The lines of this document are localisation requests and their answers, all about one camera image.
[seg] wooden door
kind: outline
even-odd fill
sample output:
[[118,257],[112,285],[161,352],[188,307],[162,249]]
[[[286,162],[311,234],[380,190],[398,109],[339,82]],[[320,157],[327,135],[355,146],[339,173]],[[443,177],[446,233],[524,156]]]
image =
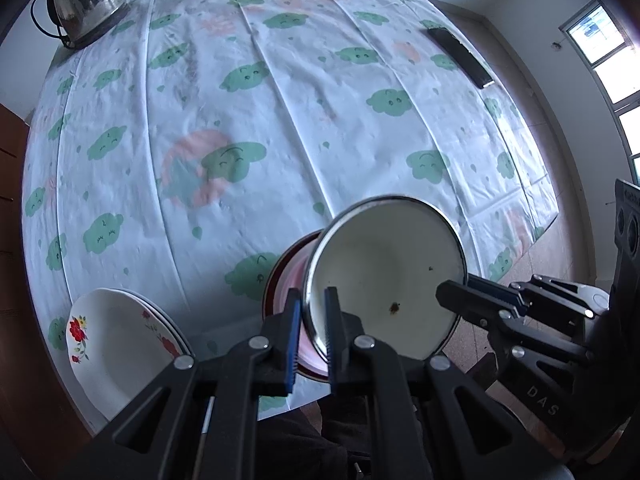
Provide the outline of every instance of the wooden door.
[[28,131],[0,105],[0,424],[31,470],[49,479],[90,437],[50,362],[24,270],[20,193]]

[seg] electric kettle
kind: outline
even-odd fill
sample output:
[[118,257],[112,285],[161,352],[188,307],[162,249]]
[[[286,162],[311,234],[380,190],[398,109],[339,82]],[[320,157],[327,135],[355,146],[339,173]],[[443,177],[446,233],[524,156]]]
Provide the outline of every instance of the electric kettle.
[[93,43],[116,25],[128,12],[127,0],[47,0],[47,12],[58,28],[50,34],[35,19],[31,4],[31,19],[40,32],[58,38],[67,48],[80,49]]

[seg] stack of plates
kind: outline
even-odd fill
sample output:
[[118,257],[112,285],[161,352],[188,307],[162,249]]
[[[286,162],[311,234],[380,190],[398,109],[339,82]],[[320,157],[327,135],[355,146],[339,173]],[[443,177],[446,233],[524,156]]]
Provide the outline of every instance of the stack of plates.
[[108,420],[174,358],[193,354],[162,310],[133,292],[111,288],[76,300],[66,346],[78,382]]

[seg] tiled floor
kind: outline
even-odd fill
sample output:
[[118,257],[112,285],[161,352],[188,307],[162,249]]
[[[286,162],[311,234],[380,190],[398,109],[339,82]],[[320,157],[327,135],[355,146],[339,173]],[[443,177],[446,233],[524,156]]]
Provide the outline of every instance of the tiled floor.
[[[480,51],[515,101],[540,149],[558,200],[558,218],[500,282],[528,281],[536,272],[589,283],[586,245],[574,185],[538,99],[516,63],[482,23],[453,14],[447,16]],[[531,323],[546,330],[537,321]],[[471,368],[488,351],[491,347],[486,331],[464,320],[445,348],[447,356],[462,371]],[[514,410],[527,426],[533,424],[534,416],[500,384],[494,384],[489,393]]]

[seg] white tablecloth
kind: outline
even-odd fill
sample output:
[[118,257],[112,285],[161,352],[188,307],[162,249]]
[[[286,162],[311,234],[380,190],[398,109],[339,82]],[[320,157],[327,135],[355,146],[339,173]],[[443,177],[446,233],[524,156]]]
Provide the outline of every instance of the white tablecloth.
[[[481,59],[427,0],[130,4],[96,43],[56,56],[24,171],[36,314],[93,430],[105,420],[60,336],[98,286],[157,303],[206,359],[258,332],[279,254],[364,197],[433,203],[469,271],[494,280],[558,212],[503,86],[478,90],[424,34],[443,25]],[[261,416],[327,391],[299,377]]]

